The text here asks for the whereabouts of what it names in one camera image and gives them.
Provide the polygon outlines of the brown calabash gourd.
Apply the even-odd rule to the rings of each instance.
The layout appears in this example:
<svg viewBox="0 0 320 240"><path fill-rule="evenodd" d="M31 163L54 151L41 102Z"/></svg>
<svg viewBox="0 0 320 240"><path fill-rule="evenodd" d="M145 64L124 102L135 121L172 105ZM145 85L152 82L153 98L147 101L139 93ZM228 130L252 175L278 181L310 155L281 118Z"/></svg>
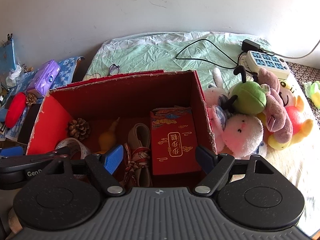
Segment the brown calabash gourd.
<svg viewBox="0 0 320 240"><path fill-rule="evenodd" d="M105 154L116 145L116 127L120 118L114 120L106 132L99 136L99 154Z"/></svg>

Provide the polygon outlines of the printed tape roll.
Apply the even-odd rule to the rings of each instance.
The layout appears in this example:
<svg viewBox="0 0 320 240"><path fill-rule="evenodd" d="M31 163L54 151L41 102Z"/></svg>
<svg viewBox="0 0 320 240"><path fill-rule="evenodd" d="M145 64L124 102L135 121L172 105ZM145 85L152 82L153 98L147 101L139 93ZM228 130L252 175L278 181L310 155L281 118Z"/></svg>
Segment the printed tape roll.
<svg viewBox="0 0 320 240"><path fill-rule="evenodd" d="M91 154L90 150L75 138L67 138L62 140L55 147L56 150L68 147L69 156L73 160L85 159Z"/></svg>

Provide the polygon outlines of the small red gift box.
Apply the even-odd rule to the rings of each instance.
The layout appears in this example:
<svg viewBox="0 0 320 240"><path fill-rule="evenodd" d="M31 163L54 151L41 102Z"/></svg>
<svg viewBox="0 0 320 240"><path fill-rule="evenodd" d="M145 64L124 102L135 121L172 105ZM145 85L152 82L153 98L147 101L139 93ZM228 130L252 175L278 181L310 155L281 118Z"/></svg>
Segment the small red gift box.
<svg viewBox="0 0 320 240"><path fill-rule="evenodd" d="M198 172L198 146L190 107L156 108L150 112L151 161L154 176Z"/></svg>

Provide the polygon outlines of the brown pine cone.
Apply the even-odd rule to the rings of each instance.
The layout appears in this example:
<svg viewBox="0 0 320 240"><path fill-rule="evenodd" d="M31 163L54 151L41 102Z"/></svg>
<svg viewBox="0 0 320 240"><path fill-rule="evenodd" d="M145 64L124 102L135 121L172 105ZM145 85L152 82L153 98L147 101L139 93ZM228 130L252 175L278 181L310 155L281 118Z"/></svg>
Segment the brown pine cone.
<svg viewBox="0 0 320 240"><path fill-rule="evenodd" d="M89 136L90 132L89 123L82 118L74 119L68 124L68 135L71 138L84 140Z"/></svg>

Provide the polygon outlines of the black smartphone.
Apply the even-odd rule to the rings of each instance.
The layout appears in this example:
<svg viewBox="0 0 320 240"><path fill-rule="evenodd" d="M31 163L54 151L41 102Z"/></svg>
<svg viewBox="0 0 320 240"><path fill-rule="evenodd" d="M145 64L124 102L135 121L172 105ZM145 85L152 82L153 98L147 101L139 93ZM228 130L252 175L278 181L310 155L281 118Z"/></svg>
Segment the black smartphone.
<svg viewBox="0 0 320 240"><path fill-rule="evenodd" d="M19 142L20 144L28 144L40 107L41 104L37 103L32 104L29 108L20 133L18 135L17 142Z"/></svg>

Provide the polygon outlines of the white pink bunny plush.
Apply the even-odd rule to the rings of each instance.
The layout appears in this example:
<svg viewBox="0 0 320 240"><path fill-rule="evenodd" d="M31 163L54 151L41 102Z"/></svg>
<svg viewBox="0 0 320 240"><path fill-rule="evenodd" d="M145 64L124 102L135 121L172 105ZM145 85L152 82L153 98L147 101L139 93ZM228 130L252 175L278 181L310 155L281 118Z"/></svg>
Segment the white pink bunny plush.
<svg viewBox="0 0 320 240"><path fill-rule="evenodd" d="M204 91L204 98L217 152L227 152L236 159L249 159L253 154L266 157L262 122L253 115L232 114L219 68L214 68L212 75L214 83Z"/></svg>

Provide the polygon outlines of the red glasses case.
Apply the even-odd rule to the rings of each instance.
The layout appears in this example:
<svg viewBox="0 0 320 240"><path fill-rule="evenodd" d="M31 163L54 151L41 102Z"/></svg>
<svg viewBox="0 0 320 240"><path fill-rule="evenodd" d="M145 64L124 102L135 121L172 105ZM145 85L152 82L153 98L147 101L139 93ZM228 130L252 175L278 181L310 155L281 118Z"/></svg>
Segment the red glasses case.
<svg viewBox="0 0 320 240"><path fill-rule="evenodd" d="M26 101L27 97L24 92L19 92L14 96L5 117L7 128L13 128L16 125L26 107Z"/></svg>

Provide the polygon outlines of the blue checkered towel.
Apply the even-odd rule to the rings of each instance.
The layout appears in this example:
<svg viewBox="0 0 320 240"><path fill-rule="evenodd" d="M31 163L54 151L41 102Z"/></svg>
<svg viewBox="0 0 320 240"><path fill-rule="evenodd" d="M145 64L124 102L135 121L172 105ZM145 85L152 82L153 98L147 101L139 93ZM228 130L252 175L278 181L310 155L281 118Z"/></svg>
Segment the blue checkered towel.
<svg viewBox="0 0 320 240"><path fill-rule="evenodd" d="M18 93L24 93L27 99L29 94L36 97L35 103L26 103L26 106L12 128L6 128L1 132L1 141L6 139L18 141L18 136L27 118L29 109L33 104L41 104L43 98L50 89L65 87L72 82L77 65L84 57L71 57L60 62L49 60L35 71L24 74L17 85L11 89L8 97L15 97Z"/></svg>

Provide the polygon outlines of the purple tissue pack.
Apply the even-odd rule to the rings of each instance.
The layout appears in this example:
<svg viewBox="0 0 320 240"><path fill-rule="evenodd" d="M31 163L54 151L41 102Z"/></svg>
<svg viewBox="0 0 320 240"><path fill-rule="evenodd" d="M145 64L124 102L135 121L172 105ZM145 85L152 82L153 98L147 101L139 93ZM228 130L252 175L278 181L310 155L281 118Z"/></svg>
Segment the purple tissue pack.
<svg viewBox="0 0 320 240"><path fill-rule="evenodd" d="M60 66L55 60L45 62L34 75L27 92L34 94L38 99L43 98L51 88L59 71Z"/></svg>

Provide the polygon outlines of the pink pig plush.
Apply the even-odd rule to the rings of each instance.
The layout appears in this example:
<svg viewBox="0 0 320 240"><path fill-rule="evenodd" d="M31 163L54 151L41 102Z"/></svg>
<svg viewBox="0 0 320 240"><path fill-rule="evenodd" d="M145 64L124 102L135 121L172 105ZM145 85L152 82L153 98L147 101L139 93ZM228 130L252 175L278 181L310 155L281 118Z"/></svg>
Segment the pink pig plush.
<svg viewBox="0 0 320 240"><path fill-rule="evenodd" d="M266 95L266 107L263 111L266 128L278 143L285 144L292 138L293 126L279 95L280 81L275 74L261 68L258 72L258 83L261 87L268 85L270 91Z"/></svg>

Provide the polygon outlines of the eyeglasses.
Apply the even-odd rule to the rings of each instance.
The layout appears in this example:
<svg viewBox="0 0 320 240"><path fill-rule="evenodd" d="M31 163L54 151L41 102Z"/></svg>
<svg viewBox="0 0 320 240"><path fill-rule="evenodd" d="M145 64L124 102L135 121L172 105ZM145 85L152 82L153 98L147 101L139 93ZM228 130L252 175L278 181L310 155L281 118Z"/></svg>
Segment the eyeglasses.
<svg viewBox="0 0 320 240"><path fill-rule="evenodd" d="M120 73L120 66L116 64L110 65L108 69L108 76L118 75Z"/></svg>

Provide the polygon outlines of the yellow duck plush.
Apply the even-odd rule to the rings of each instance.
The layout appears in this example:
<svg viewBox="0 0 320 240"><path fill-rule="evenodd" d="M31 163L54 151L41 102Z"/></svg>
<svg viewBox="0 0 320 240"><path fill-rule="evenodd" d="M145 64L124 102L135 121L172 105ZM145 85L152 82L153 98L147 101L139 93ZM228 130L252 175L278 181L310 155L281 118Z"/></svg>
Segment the yellow duck plush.
<svg viewBox="0 0 320 240"><path fill-rule="evenodd" d="M313 128L313 120L307 119L305 117L304 102L301 96L297 94L295 88L286 80L280 79L279 82L279 96L282 99L289 119L291 120L293 134L290 141L282 144L277 142L274 138L274 135L267 129L265 129L265 140L267 141L267 144L275 150L282 150L289 147L290 145L301 142L310 134Z"/></svg>

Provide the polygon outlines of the white power strip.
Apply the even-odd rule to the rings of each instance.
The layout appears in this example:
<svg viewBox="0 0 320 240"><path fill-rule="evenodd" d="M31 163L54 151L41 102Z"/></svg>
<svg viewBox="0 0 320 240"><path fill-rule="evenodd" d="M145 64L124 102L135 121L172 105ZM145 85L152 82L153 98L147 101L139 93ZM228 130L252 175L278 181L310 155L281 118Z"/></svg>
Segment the white power strip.
<svg viewBox="0 0 320 240"><path fill-rule="evenodd" d="M255 73L258 73L261 68L265 68L279 79L286 80L290 74L289 67L284 59L258 51L248 51L246 55L240 57L240 63Z"/></svg>

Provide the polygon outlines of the green white small plush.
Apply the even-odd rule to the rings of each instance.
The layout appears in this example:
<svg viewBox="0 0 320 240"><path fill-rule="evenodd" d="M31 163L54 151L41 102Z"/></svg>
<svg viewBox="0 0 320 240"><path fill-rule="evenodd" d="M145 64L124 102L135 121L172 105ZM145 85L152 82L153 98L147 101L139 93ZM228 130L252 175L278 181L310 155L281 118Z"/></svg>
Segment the green white small plush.
<svg viewBox="0 0 320 240"><path fill-rule="evenodd" d="M320 109L320 82L305 82L304 83L304 90L306 96L311 99L314 106Z"/></svg>

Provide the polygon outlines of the brown patterned cloth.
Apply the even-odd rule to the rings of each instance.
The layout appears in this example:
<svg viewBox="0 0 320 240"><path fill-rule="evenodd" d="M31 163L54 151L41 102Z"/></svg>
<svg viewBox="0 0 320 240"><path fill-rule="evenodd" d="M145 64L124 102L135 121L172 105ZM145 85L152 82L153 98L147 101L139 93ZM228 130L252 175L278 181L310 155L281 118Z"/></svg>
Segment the brown patterned cloth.
<svg viewBox="0 0 320 240"><path fill-rule="evenodd" d="M319 126L319 69L292 62L287 64L302 88Z"/></svg>

